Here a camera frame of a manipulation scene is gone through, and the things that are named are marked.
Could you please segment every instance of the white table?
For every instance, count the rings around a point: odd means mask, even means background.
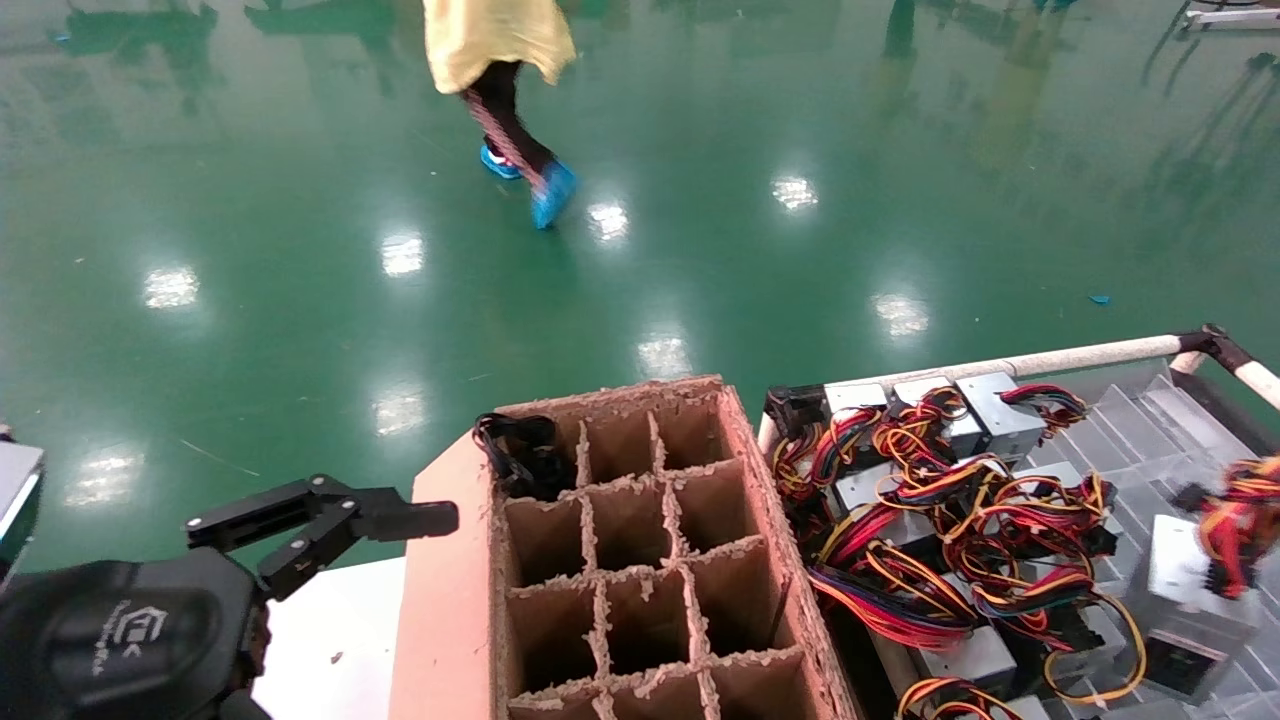
[[[253,700],[274,720],[385,720],[404,559],[326,570],[270,602],[271,644]]]

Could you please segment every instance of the green epoxy floor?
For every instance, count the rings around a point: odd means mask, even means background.
[[[1275,36],[1161,46],[1176,4],[570,0],[581,58],[521,86],[582,183],[549,234],[412,0],[77,6],[0,9],[32,569],[177,553],[312,471],[407,488],[481,411],[648,377],[722,373],[754,415],[1204,320],[1280,364]]]

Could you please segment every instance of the black cable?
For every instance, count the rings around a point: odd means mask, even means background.
[[[556,421],[543,415],[509,418],[485,413],[471,430],[489,456],[498,486],[508,497],[552,502],[573,489],[577,469],[556,447]]]

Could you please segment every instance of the black device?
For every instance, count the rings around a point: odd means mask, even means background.
[[[300,525],[256,573],[227,556]],[[457,528],[452,502],[312,475],[191,519],[180,557],[14,575],[0,593],[0,720],[270,720],[250,697],[266,601],[360,539]]]

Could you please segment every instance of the person's leg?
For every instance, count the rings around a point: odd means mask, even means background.
[[[556,156],[525,129],[516,113],[516,73],[520,63],[490,63],[485,72],[462,91],[471,115],[485,132],[485,145],[517,168],[541,192],[544,173]]]

